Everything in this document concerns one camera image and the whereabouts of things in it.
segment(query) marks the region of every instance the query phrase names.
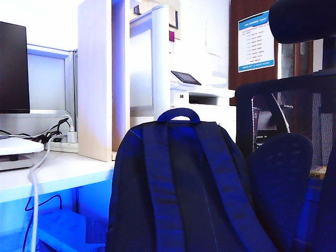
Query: backpack strap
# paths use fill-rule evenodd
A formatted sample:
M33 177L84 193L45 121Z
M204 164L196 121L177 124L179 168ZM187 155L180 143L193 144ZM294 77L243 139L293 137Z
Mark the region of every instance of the backpack strap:
M276 252L246 196L230 151L215 122L194 125L214 176L222 204L241 242L250 252Z
M142 133L155 219L156 251L185 252L183 224L174 187L166 123L147 124Z

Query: white cable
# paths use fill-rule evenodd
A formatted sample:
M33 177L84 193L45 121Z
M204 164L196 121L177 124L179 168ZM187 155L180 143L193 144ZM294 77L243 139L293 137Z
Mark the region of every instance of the white cable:
M35 171L39 168L39 166L43 163L43 161L47 158L49 152L50 152L50 143L53 139L55 139L56 137L59 137L60 135L55 135L53 137L51 137L48 141L47 144L47 152L46 154L41 158L41 160L35 164L31 169L30 169L30 173L29 176L31 178L31 182L33 184L34 187L34 212L33 212L33 233L31 235L31 239L32 239L32 243L30 246L30 251L31 252L35 252L36 249L36 238L37 238L37 222L38 222L38 183L37 183L37 179L36 179L36 175L35 175Z
M20 137L20 138L36 138L39 137L40 135L44 135L45 133L47 133L49 130L51 130L55 125L58 124L58 122L63 118L63 117L68 117L70 119L70 129L74 129L74 124L72 122L72 118L71 116L69 116L68 114L64 114L62 115L49 129L45 130L43 133L39 134L39 135L32 135L32 136L27 136L27 135L6 135L6 136L12 136L12 137Z

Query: backpack handle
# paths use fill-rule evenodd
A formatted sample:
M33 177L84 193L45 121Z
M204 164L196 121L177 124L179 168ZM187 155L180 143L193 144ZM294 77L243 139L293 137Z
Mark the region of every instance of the backpack handle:
M200 122L200 117L198 116L198 114L194 110L188 108L177 108L167 110L159 116L157 121L170 122L175 117L188 117L190 119L190 123Z

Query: monitor screen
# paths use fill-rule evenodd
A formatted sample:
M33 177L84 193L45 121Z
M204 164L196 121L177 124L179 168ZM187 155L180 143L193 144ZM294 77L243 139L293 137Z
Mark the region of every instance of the monitor screen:
M26 27L0 22L0 113L29 113Z

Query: blue and white poster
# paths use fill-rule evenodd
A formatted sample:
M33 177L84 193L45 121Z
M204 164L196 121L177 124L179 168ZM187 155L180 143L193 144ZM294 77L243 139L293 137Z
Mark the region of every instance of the blue and white poster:
M238 72L274 66L274 38L268 13L238 22Z

